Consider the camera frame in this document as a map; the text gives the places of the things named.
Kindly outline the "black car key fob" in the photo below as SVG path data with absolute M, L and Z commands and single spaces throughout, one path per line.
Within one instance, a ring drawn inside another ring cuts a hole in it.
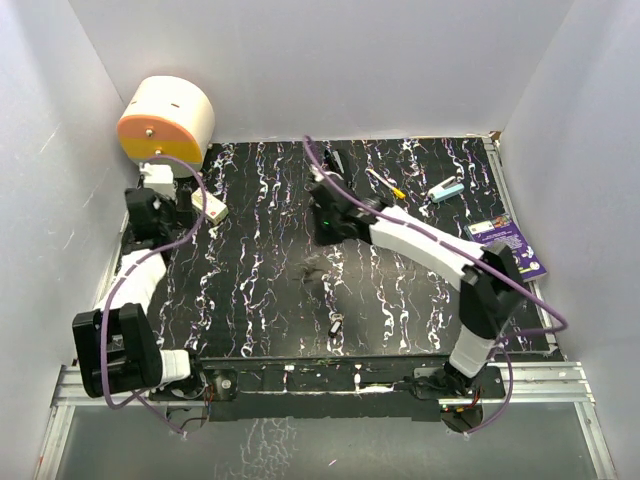
M 331 316 L 331 324 L 328 331 L 330 338 L 336 338 L 343 327 L 343 316 L 341 314 L 333 314 Z

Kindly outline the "metal keyring with clips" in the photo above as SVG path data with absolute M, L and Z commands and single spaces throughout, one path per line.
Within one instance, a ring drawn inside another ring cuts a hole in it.
M 307 284 L 317 280 L 321 280 L 326 270 L 321 267 L 317 260 L 306 259 L 297 267 L 293 279 L 301 284 Z

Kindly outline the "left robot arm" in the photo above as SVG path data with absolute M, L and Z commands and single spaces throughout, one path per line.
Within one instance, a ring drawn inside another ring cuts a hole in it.
M 147 313 L 165 277 L 179 231 L 193 235 L 191 191 L 175 199 L 147 187 L 125 191 L 128 225 L 121 241 L 119 270 L 108 292 L 89 312 L 79 313 L 72 331 L 87 395 L 125 393 L 165 387 L 186 399 L 200 396 L 207 376 L 189 350 L 162 350 Z

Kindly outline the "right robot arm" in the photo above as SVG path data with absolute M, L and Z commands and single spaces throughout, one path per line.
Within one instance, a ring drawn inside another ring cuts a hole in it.
M 436 273 L 459 293 L 461 330 L 444 366 L 430 375 L 426 388 L 466 397 L 482 382 L 481 370 L 504 324 L 521 303 L 524 285 L 508 246 L 483 247 L 427 225 L 401 207 L 373 196 L 356 205 L 333 186 L 346 186 L 330 172 L 309 175 L 309 208 L 314 240 L 322 246 L 360 240 L 400 254 Z

